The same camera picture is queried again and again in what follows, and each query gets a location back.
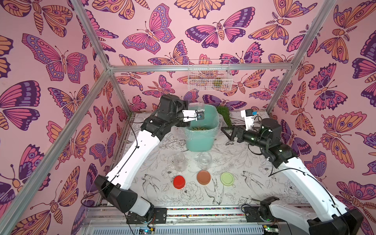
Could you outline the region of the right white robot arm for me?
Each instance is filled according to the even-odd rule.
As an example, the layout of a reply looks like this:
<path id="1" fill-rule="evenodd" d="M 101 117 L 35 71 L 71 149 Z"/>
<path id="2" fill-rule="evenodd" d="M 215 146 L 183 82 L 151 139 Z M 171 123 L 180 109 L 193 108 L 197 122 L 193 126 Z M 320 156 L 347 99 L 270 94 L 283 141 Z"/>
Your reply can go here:
<path id="1" fill-rule="evenodd" d="M 242 126 L 222 127 L 230 141 L 246 142 L 260 148 L 275 168 L 273 175 L 284 174 L 305 197 L 313 211 L 283 203 L 271 196 L 260 202 L 259 217 L 267 222 L 284 220 L 310 235 L 355 235 L 363 222 L 357 209 L 350 209 L 336 199 L 305 167 L 297 153 L 281 142 L 282 127 L 272 119 L 261 121 L 258 131 Z"/>

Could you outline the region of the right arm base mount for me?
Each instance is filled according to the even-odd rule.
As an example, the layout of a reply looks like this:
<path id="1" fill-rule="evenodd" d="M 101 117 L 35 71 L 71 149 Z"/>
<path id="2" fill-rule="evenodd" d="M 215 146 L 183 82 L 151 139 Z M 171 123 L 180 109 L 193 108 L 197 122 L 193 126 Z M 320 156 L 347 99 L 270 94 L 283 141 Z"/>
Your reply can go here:
<path id="1" fill-rule="evenodd" d="M 248 223 L 250 222 L 273 223 L 275 220 L 277 222 L 282 222 L 284 220 L 279 217 L 275 217 L 271 211 L 271 208 L 270 208 L 271 204 L 275 201 L 280 202 L 280 199 L 275 196 L 271 196 L 262 201 L 259 201 L 258 206 L 255 206 L 255 205 L 251 206 L 249 204 L 244 203 L 241 205 L 240 209 L 245 215 L 246 221 Z"/>

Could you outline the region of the brown jar lid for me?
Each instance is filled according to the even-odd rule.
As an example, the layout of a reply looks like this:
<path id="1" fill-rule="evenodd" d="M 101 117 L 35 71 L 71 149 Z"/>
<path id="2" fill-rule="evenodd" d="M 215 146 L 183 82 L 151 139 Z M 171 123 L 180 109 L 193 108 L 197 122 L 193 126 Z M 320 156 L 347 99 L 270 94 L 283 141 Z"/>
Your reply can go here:
<path id="1" fill-rule="evenodd" d="M 201 185 L 207 185 L 211 181 L 211 175 L 206 170 L 201 170 L 198 172 L 196 179 L 199 184 Z"/>

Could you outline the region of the brown-lid peanut jar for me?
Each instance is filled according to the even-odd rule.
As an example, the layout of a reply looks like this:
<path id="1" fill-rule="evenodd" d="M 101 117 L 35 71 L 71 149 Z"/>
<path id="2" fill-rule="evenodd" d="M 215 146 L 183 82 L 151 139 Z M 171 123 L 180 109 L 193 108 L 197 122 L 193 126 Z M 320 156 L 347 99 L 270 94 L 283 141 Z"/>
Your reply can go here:
<path id="1" fill-rule="evenodd" d="M 198 155 L 198 166 L 202 170 L 208 170 L 212 165 L 212 156 L 209 152 L 201 152 Z"/>

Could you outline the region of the green-lid peanut jar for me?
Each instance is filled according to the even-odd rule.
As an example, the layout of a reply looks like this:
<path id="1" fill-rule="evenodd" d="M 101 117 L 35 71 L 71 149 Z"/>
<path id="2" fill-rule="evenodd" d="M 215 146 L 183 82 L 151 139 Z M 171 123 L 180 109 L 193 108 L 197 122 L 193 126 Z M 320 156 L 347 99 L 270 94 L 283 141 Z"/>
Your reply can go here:
<path id="1" fill-rule="evenodd" d="M 202 102 L 193 102 L 189 104 L 189 110 L 197 110 L 198 112 L 205 111 L 205 104 Z"/>

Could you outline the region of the clear jar of peanuts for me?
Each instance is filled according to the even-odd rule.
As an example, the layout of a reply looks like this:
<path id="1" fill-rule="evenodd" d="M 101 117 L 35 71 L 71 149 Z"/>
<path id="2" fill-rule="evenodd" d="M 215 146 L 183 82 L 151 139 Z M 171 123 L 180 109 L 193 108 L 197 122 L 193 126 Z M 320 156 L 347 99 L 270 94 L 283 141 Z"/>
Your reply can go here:
<path id="1" fill-rule="evenodd" d="M 173 163 L 178 172 L 183 172 L 187 168 L 187 159 L 183 153 L 178 153 L 173 156 Z"/>

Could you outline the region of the red jar lid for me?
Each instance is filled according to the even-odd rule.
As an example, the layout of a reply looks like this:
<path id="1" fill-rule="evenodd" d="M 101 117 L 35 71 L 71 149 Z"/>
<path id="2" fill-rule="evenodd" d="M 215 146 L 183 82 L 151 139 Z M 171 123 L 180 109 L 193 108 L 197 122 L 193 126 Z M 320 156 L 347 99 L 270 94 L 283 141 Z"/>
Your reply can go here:
<path id="1" fill-rule="evenodd" d="M 184 188 L 185 184 L 186 184 L 186 180 L 185 180 L 185 178 L 183 176 L 177 175 L 176 177 L 174 177 L 174 179 L 173 179 L 173 186 L 176 189 L 182 189 L 182 188 Z"/>

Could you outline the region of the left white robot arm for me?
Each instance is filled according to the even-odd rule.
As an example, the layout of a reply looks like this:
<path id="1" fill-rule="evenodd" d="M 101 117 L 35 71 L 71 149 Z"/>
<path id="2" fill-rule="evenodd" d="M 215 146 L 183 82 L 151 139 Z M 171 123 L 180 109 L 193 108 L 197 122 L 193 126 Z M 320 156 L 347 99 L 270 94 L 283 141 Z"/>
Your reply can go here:
<path id="1" fill-rule="evenodd" d="M 132 212 L 150 221 L 154 206 L 130 189 L 132 181 L 147 156 L 173 126 L 189 127 L 191 121 L 200 117 L 199 111 L 190 109 L 187 101 L 175 95 L 163 95 L 158 109 L 144 120 L 136 140 L 118 164 L 106 176 L 95 179 L 99 194 L 120 212 Z"/>

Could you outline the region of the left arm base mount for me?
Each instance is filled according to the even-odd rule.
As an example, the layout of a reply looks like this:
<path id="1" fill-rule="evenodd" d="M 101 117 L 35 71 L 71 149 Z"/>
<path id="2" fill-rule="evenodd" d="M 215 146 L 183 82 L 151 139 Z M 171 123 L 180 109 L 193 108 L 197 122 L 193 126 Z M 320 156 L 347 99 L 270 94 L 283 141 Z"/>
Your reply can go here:
<path id="1" fill-rule="evenodd" d="M 127 224 L 165 224 L 167 219 L 167 208 L 153 208 L 146 215 L 138 215 L 129 212 L 127 215 Z"/>

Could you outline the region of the green jar lid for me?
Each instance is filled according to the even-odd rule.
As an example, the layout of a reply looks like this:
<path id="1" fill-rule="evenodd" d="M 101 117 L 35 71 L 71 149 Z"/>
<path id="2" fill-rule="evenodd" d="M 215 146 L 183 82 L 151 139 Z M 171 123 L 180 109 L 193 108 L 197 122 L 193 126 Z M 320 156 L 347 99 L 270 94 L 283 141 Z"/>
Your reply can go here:
<path id="1" fill-rule="evenodd" d="M 229 187 L 234 184 L 235 178 L 233 174 L 229 172 L 223 172 L 220 176 L 220 181 L 224 186 Z"/>

